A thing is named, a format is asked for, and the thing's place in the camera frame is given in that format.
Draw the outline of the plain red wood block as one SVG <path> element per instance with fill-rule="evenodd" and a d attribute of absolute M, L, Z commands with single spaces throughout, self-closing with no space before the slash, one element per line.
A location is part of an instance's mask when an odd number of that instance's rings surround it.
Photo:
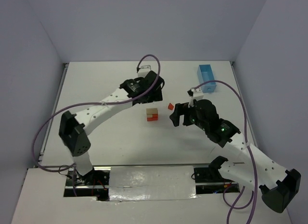
<path fill-rule="evenodd" d="M 169 110 L 173 110 L 173 109 L 174 109 L 174 106 L 172 105 L 172 103 L 169 103 L 168 109 L 169 109 Z"/>

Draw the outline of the long natural wood block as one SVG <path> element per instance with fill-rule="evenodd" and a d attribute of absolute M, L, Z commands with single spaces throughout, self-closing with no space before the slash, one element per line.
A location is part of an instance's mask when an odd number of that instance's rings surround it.
<path fill-rule="evenodd" d="M 158 109 L 157 108 L 147 108 L 146 109 L 146 114 L 147 115 L 153 115 L 153 114 L 157 114 L 158 113 Z"/>

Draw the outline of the light blue plastic box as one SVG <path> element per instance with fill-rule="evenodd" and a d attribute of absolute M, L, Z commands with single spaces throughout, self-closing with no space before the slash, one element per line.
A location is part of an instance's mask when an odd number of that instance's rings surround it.
<path fill-rule="evenodd" d="M 206 81 L 214 80 L 214 75 L 211 65 L 199 65 L 197 70 L 197 76 L 200 84 Z M 216 83 L 210 82 L 204 84 L 200 87 L 200 89 L 203 93 L 213 93 L 216 89 Z"/>

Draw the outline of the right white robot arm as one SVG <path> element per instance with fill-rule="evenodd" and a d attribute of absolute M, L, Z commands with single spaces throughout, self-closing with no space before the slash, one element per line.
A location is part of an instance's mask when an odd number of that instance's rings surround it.
<path fill-rule="evenodd" d="M 169 116 L 175 127 L 195 125 L 231 157 L 216 157 L 210 167 L 224 179 L 236 181 L 261 192 L 262 201 L 274 212 L 282 213 L 299 191 L 301 174 L 279 165 L 253 144 L 245 143 L 243 133 L 230 121 L 219 117 L 216 107 L 206 99 L 176 104 Z"/>

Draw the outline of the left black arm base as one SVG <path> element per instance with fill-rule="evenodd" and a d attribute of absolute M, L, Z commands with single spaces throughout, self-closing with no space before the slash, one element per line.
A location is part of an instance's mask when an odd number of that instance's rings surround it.
<path fill-rule="evenodd" d="M 98 201 L 109 201 L 109 170 L 93 169 L 85 176 L 69 170 L 66 176 L 64 197 L 94 197 Z"/>

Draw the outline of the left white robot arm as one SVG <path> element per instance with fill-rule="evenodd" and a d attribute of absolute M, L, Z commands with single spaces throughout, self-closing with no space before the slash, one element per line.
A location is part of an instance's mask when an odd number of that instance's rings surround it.
<path fill-rule="evenodd" d="M 162 101 L 163 78 L 154 71 L 144 77 L 127 79 L 99 105 L 90 106 L 72 114 L 66 111 L 61 116 L 59 136 L 69 149 L 76 166 L 76 173 L 84 184 L 100 179 L 89 156 L 91 146 L 88 136 L 103 122 L 117 113 L 136 104 Z"/>

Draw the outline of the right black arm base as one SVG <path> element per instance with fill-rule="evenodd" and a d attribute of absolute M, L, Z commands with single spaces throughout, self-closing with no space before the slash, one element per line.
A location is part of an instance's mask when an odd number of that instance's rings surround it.
<path fill-rule="evenodd" d="M 194 167 L 191 178 L 195 181 L 196 194 L 222 194 L 230 187 L 227 193 L 238 193 L 239 186 L 232 180 L 223 178 L 218 169 L 228 160 L 225 157 L 215 158 L 208 166 Z"/>

